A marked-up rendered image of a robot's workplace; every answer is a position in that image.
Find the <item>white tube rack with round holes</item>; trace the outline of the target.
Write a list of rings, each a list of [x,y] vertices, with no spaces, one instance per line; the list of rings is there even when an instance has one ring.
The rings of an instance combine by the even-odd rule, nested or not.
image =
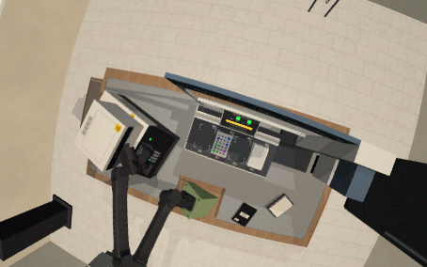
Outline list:
[[[217,137],[219,137],[220,139],[217,140]],[[228,140],[228,137],[230,138],[230,140]],[[213,148],[212,148],[211,153],[218,155],[220,157],[226,158],[232,137],[233,137],[233,135],[230,135],[227,133],[222,133],[222,132],[218,131],[216,138],[214,140],[214,143],[213,143]],[[215,144],[217,144],[217,146]],[[228,144],[228,146],[226,146],[226,144]],[[213,152],[214,149],[215,149],[215,152]],[[226,152],[223,151],[224,149],[226,150]]]

